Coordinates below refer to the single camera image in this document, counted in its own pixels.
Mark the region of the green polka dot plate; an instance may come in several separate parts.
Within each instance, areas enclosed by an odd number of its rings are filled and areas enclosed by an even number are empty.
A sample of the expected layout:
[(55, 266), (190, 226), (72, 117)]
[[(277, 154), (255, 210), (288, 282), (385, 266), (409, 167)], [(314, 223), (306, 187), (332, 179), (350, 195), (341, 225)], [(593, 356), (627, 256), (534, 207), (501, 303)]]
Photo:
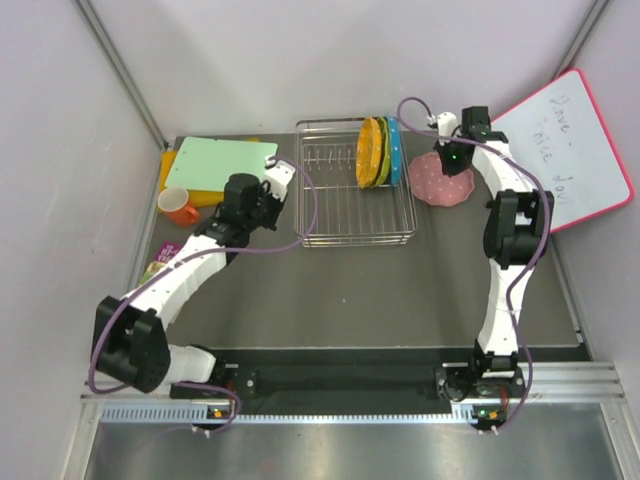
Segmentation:
[(381, 154), (378, 173), (374, 182), (375, 187), (380, 187), (387, 182), (391, 167), (391, 152), (389, 144), (389, 127), (384, 116), (377, 118), (381, 132)]

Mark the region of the blue polka dot plate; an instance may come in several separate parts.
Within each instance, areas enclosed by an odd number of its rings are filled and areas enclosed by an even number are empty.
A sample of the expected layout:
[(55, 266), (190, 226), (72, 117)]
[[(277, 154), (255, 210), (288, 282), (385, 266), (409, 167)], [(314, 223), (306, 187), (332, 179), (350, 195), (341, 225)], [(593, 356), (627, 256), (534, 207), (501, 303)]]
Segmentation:
[(393, 186), (397, 185), (402, 177), (402, 142), (401, 131), (398, 120), (393, 116), (387, 116), (387, 125), (389, 132), (389, 145), (391, 154), (391, 164), (389, 173), (389, 183)]

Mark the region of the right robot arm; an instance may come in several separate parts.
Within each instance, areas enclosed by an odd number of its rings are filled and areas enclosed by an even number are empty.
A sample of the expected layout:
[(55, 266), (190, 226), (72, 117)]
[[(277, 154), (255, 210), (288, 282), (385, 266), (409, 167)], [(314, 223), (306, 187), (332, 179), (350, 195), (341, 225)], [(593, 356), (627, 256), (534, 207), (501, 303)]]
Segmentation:
[(487, 396), (502, 384), (522, 380), (518, 368), (519, 320), (524, 294), (546, 252), (553, 194), (512, 158), (506, 135), (492, 128), (488, 109), (468, 107), (432, 119), (435, 150), (447, 177), (475, 169), (491, 198), (483, 233), (490, 287), (483, 326), (475, 341), (467, 387)]

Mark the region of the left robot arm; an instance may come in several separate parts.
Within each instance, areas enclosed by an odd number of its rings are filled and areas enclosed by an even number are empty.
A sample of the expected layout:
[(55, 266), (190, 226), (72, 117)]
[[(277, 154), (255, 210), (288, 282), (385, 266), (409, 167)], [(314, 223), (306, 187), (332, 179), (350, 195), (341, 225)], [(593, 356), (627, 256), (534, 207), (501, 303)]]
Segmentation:
[(215, 356), (202, 347), (169, 344), (166, 331), (210, 277), (249, 252), (255, 230), (275, 229), (293, 177), (284, 162), (262, 177), (232, 175), (224, 201), (165, 266), (123, 298), (106, 297), (99, 304), (88, 376), (93, 392), (100, 390), (98, 372), (143, 393), (179, 382), (209, 397), (224, 390), (227, 374)]

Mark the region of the orange polka dot plate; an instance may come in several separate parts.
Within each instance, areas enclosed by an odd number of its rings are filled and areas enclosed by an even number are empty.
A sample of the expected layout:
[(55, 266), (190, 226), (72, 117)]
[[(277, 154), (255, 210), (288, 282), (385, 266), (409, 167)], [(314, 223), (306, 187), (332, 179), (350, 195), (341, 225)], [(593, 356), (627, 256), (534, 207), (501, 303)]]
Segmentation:
[(378, 119), (366, 117), (361, 125), (356, 148), (356, 181), (369, 188), (378, 176), (382, 155), (382, 133)]

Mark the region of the pink polka dot plate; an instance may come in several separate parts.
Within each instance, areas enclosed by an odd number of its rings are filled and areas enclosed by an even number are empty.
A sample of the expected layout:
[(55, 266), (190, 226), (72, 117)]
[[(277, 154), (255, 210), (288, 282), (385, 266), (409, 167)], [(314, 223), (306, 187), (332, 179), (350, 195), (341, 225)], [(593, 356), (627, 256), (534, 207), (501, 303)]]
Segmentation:
[(443, 174), (439, 155), (430, 152), (414, 158), (409, 164), (412, 194), (428, 205), (452, 207), (465, 202), (475, 188), (471, 170), (455, 175)]

